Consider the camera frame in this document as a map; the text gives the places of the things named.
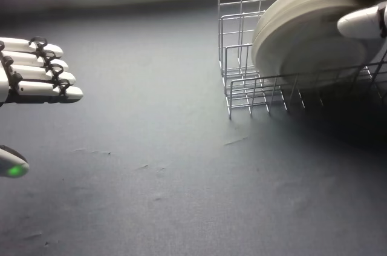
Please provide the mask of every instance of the gray table surface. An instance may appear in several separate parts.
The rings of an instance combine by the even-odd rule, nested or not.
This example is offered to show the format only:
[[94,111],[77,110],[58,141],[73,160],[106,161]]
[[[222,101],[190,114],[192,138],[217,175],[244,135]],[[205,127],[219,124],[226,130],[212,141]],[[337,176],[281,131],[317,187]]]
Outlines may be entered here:
[[0,109],[31,164],[0,179],[1,256],[387,254],[380,110],[229,121],[214,2],[1,23],[60,45],[85,93]]

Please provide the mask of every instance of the metal wire rack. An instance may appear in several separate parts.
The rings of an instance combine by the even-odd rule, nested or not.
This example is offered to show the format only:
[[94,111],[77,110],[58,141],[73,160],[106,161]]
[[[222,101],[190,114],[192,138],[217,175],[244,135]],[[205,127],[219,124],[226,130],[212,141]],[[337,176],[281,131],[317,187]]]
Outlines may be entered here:
[[[234,108],[248,108],[252,114],[254,107],[265,106],[270,113],[274,104],[280,104],[288,111],[292,105],[305,108],[317,102],[324,106],[328,101],[363,96],[370,90],[383,103],[387,91],[383,92],[380,85],[387,82],[387,53],[380,61],[365,67],[261,77],[250,61],[253,44],[249,42],[258,20],[275,1],[218,0],[219,65],[230,119]],[[343,79],[341,74],[345,71],[352,71],[354,75]]]

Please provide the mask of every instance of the wire basket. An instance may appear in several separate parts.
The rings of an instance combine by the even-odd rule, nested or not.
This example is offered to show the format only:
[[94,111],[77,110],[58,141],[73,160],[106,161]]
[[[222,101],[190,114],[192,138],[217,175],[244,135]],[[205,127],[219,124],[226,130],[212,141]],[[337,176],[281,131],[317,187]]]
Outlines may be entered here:
[[[380,103],[384,102],[386,53],[380,61],[367,66],[261,77],[249,58],[253,45],[250,42],[258,20],[275,1],[218,0],[219,65],[230,119],[234,108],[248,108],[252,114],[254,107],[265,106],[270,113],[274,104],[280,104],[288,111],[292,105],[305,108],[317,102],[324,106],[335,99],[369,94],[370,90]],[[354,75],[343,79],[344,71],[352,71]],[[322,84],[330,86],[321,88]]]

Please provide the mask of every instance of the plate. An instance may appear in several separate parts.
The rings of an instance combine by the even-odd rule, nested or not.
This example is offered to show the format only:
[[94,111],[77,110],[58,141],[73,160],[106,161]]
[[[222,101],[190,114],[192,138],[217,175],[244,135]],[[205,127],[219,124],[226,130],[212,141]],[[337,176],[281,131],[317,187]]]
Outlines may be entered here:
[[256,29],[254,31],[253,41],[258,36],[259,32],[273,19],[276,15],[288,10],[289,8],[296,7],[297,5],[310,0],[277,0],[271,5],[266,12],[259,19]]
[[[310,0],[275,16],[261,30],[252,47],[253,63],[261,76],[309,73],[340,67],[364,65],[379,52],[383,41],[361,41],[342,37],[337,21],[367,6],[364,0]],[[343,70],[340,77],[354,74]],[[318,87],[331,84],[337,73],[324,73]],[[299,79],[302,87],[310,83]],[[279,79],[292,84],[293,77]]]

